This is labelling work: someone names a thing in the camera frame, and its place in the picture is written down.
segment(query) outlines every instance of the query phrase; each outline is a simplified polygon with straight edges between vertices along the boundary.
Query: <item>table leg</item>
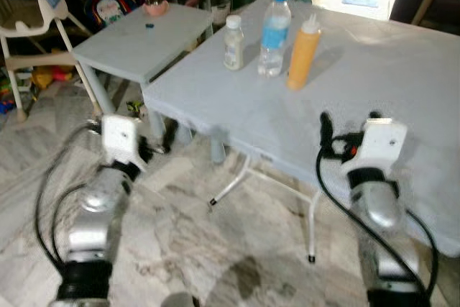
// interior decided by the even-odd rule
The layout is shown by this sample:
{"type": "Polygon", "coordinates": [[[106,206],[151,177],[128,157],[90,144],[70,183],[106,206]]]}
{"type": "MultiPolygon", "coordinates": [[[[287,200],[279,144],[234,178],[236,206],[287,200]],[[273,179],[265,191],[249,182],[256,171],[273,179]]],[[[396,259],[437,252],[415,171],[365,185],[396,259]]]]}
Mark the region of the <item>table leg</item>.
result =
{"type": "Polygon", "coordinates": [[[105,114],[114,113],[115,106],[109,98],[106,89],[104,89],[104,86],[99,80],[99,77],[94,72],[94,69],[91,66],[86,65],[84,63],[80,63],[80,66],[83,69],[83,72],[85,73],[88,82],[91,85],[91,89],[93,90],[94,95],[96,96],[96,99],[99,103],[99,106],[102,109],[102,112],[105,114]]]}
{"type": "Polygon", "coordinates": [[[211,136],[211,159],[214,163],[220,164],[225,160],[226,153],[224,144],[211,136]]]}
{"type": "Polygon", "coordinates": [[[162,115],[157,111],[153,111],[151,109],[149,109],[148,112],[150,120],[150,129],[152,130],[153,136],[157,139],[163,139],[166,133],[166,126],[165,122],[163,121],[162,115]]]}
{"type": "Polygon", "coordinates": [[[190,130],[190,128],[182,124],[179,124],[175,136],[178,139],[178,141],[184,145],[190,144],[193,139],[192,131],[190,130]]]}
{"type": "Polygon", "coordinates": [[[86,92],[88,93],[89,99],[91,100],[91,103],[93,104],[93,112],[96,116],[102,115],[102,109],[99,106],[98,100],[96,98],[96,95],[94,95],[94,91],[91,88],[91,84],[89,83],[88,78],[86,77],[85,73],[83,72],[83,69],[81,68],[79,63],[75,64],[75,69],[77,70],[78,75],[80,76],[81,81],[83,82],[83,85],[85,86],[86,92]]]}
{"type": "Polygon", "coordinates": [[[218,201],[220,201],[223,197],[225,197],[228,193],[230,193],[235,187],[238,186],[240,182],[243,181],[244,177],[248,173],[249,164],[251,163],[251,158],[246,156],[244,159],[243,167],[239,171],[238,175],[233,179],[230,184],[225,187],[222,192],[220,192],[217,196],[211,199],[209,202],[211,205],[216,205],[218,201]]]}
{"type": "Polygon", "coordinates": [[[206,28],[205,37],[208,39],[209,37],[213,36],[213,25],[211,24],[209,27],[206,28]]]}
{"type": "Polygon", "coordinates": [[[321,197],[321,190],[316,189],[315,195],[313,196],[310,206],[308,207],[308,261],[311,263],[315,262],[315,210],[316,204],[321,197]]]}

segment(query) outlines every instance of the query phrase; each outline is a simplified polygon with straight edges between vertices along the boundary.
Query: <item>blue bottle label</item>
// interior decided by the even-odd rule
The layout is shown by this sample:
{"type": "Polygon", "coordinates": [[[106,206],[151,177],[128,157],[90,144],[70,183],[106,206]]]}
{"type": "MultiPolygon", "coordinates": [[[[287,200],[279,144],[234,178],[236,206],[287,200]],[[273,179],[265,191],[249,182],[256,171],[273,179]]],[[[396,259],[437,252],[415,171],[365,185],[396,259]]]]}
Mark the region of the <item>blue bottle label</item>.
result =
{"type": "Polygon", "coordinates": [[[281,48],[282,44],[286,41],[286,37],[288,37],[288,29],[275,29],[264,26],[262,30],[262,46],[275,50],[281,48]]]}

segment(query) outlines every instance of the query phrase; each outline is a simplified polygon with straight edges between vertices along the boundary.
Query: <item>small white bottle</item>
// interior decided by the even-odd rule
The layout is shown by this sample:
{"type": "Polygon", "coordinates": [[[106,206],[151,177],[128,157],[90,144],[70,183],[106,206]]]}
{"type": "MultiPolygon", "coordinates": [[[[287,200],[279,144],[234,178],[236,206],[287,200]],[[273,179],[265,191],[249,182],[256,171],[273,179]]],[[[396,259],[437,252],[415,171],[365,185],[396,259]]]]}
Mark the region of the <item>small white bottle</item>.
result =
{"type": "Polygon", "coordinates": [[[237,15],[228,16],[225,29],[224,65],[229,70],[239,70],[243,67],[242,18],[237,15]]]}

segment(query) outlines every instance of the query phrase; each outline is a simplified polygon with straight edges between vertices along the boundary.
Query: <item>plastic storage bin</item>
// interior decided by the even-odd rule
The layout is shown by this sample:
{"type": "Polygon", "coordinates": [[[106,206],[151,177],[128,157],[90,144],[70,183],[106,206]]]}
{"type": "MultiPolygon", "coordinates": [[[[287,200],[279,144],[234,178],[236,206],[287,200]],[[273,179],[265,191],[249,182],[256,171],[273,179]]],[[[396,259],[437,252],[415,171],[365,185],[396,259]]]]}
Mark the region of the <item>plastic storage bin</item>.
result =
{"type": "Polygon", "coordinates": [[[211,6],[213,14],[213,24],[225,24],[226,18],[230,13],[230,0],[221,0],[217,5],[211,6]]]}

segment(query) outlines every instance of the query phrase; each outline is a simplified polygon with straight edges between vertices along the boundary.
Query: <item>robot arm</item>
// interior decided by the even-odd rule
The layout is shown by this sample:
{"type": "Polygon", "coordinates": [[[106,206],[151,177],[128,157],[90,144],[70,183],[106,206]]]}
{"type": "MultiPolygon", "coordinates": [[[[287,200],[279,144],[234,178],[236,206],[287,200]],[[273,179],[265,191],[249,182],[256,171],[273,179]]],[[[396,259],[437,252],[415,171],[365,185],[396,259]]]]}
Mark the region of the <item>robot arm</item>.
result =
{"type": "Polygon", "coordinates": [[[137,119],[109,115],[102,120],[107,164],[81,191],[69,233],[63,281],[50,307],[108,307],[109,279],[121,236],[121,220],[132,184],[152,151],[138,133],[137,119]]]}
{"type": "Polygon", "coordinates": [[[317,173],[323,189],[319,164],[321,158],[340,160],[341,174],[349,182],[351,209],[343,211],[356,221],[364,222],[380,239],[394,250],[407,265],[402,267],[394,255],[376,243],[362,226],[357,226],[359,259],[370,306],[427,306],[425,288],[417,276],[418,255],[405,235],[405,208],[399,199],[395,181],[387,179],[392,164],[399,158],[407,132],[405,125],[391,119],[375,119],[373,114],[363,131],[332,137],[332,123],[327,114],[321,115],[321,154],[317,173]],[[344,143],[337,153],[334,141],[344,143]]]}

